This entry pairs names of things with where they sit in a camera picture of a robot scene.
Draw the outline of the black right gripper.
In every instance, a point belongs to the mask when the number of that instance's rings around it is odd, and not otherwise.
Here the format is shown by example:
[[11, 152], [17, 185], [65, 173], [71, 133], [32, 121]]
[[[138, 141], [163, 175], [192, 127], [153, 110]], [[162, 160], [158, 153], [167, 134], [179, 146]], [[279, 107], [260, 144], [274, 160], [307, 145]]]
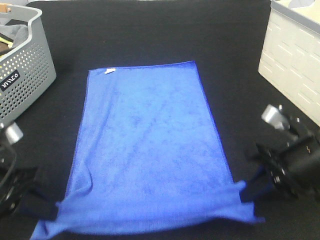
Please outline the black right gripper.
[[245, 182], [239, 196], [242, 203], [263, 201], [273, 192], [297, 199], [320, 197], [320, 133], [313, 132], [298, 117], [288, 115], [281, 105], [267, 105], [261, 118], [287, 140], [278, 147], [254, 143], [247, 158], [259, 164], [255, 175]]

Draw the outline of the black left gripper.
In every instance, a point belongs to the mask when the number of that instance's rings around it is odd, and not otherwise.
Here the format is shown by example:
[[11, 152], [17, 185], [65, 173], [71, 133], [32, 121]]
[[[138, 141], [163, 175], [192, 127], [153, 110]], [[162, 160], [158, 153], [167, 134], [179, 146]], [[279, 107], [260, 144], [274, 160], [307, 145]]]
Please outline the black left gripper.
[[32, 188], [37, 167], [17, 167], [13, 144], [24, 136], [15, 122], [0, 124], [0, 214], [9, 215], [18, 205], [18, 214], [38, 220], [53, 221], [59, 208], [56, 201], [38, 188]]

